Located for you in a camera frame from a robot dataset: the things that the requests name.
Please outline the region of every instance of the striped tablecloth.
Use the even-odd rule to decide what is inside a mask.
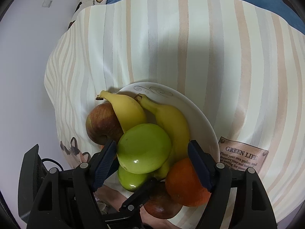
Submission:
[[[192,100],[216,136],[269,153],[259,172],[277,221],[305,198],[305,36],[241,0],[122,0],[82,10],[52,52],[45,87],[59,141],[99,151],[85,130],[104,89],[138,81]],[[125,195],[113,175],[107,184]],[[222,228],[227,228],[232,191]],[[195,228],[204,206],[171,221]]]

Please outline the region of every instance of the yellow banana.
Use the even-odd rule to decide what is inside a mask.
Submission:
[[[106,99],[112,104],[124,133],[136,125],[146,123],[143,108],[130,96],[112,94],[103,90],[96,99]]]
[[[167,176],[167,173],[170,171],[170,161],[169,159],[157,170],[152,172],[152,176],[156,178],[158,181],[162,181]]]
[[[168,158],[170,165],[188,157],[188,143],[190,139],[189,126],[179,109],[171,105],[156,104],[146,95],[138,94],[135,100],[148,111],[152,112],[157,124],[170,137],[173,148]]]

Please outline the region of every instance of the green fruit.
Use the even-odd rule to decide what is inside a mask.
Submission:
[[[123,134],[118,143],[117,158],[128,172],[144,174],[160,168],[171,148],[170,138],[161,127],[140,124]]]
[[[119,166],[117,175],[124,189],[130,192],[135,192],[135,190],[139,188],[151,176],[151,173],[133,174]]]

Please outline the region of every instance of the apple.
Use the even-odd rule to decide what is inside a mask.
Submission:
[[[158,219],[175,217],[182,205],[173,201],[165,188],[165,182],[159,182],[149,194],[149,200],[144,204],[145,210]]]
[[[105,145],[108,140],[116,143],[123,135],[123,130],[110,102],[96,106],[86,120],[89,138],[98,145]]]
[[[133,174],[159,169],[167,160],[172,144],[166,132],[155,124],[139,124],[121,137],[117,147],[120,165]]]
[[[122,166],[119,166],[117,171],[117,175],[119,177],[119,181],[124,189],[135,192],[149,177],[151,177],[150,173],[146,174],[133,174],[125,169]]]

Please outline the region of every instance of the fabric label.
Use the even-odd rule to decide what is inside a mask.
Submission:
[[[267,150],[223,137],[220,138],[218,143],[220,162],[231,169],[245,171],[252,167],[256,172],[259,172],[268,155]]]

